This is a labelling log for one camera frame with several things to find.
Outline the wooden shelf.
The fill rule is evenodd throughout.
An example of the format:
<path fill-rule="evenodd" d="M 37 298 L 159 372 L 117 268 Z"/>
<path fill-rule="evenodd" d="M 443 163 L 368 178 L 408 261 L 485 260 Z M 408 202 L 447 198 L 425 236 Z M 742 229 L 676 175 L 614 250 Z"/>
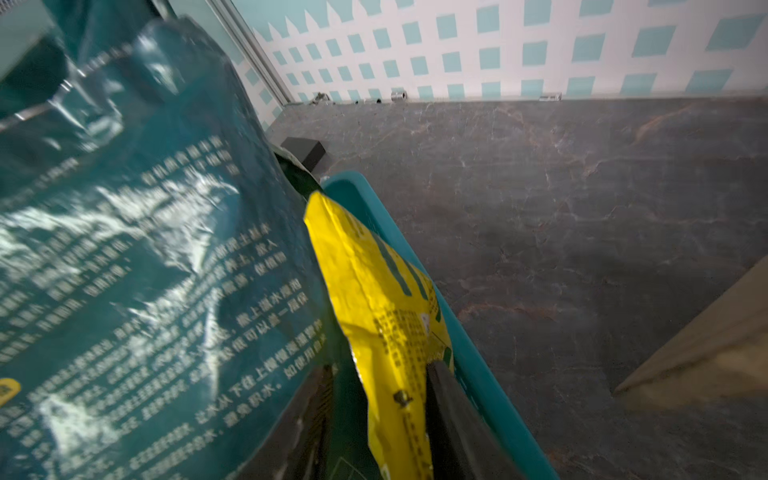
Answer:
<path fill-rule="evenodd" d="M 632 411 L 767 392 L 767 260 L 632 372 L 614 396 Z"/>

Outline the teal plastic basket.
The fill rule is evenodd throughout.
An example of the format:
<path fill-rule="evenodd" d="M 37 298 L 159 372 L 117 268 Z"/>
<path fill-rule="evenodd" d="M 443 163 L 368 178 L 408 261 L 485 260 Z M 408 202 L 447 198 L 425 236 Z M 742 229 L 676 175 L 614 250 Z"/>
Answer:
<path fill-rule="evenodd" d="M 404 260 L 421 271 L 426 270 L 362 174 L 342 172 L 323 180 L 321 185 L 331 199 L 379 235 Z M 452 340 L 455 376 L 468 400 L 525 479 L 556 479 L 555 469 L 447 301 L 441 293 L 437 299 Z"/>

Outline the black box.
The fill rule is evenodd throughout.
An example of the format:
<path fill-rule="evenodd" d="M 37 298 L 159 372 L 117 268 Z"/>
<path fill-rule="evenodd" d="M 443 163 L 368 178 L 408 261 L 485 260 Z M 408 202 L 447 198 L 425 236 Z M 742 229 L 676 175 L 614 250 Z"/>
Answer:
<path fill-rule="evenodd" d="M 281 147 L 290 152 L 309 172 L 312 172 L 326 155 L 326 149 L 319 140 L 288 137 Z"/>

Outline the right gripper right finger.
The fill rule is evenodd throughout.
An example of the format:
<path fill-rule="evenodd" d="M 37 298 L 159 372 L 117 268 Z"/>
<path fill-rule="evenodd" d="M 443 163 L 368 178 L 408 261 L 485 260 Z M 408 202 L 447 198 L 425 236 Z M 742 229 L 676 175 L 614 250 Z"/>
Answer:
<path fill-rule="evenodd" d="M 427 434 L 436 480 L 523 477 L 441 360 L 427 365 L 426 395 Z"/>

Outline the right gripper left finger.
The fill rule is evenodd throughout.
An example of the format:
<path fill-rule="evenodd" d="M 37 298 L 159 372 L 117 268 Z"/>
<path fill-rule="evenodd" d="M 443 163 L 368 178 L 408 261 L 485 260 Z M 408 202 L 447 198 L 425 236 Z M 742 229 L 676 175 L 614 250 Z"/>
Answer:
<path fill-rule="evenodd" d="M 332 429 L 333 385 L 330 366 L 313 369 L 237 479 L 324 478 Z"/>

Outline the yellow snack bag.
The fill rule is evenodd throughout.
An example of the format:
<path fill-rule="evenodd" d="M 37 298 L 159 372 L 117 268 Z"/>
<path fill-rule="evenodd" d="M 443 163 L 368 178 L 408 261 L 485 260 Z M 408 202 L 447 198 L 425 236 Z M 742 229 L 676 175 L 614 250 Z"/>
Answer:
<path fill-rule="evenodd" d="M 368 446 L 385 479 L 431 479 L 427 366 L 453 363 L 436 289 L 376 233 L 316 192 L 304 216 L 367 398 Z"/>

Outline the dark green fertilizer bag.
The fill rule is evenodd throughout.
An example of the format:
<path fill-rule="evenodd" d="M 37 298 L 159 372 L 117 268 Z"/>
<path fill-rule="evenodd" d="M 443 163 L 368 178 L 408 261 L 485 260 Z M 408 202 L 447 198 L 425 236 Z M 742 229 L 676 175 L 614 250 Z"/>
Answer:
<path fill-rule="evenodd" d="M 157 1 L 1 5 L 1 475 L 291 479 L 329 303 L 226 52 Z"/>

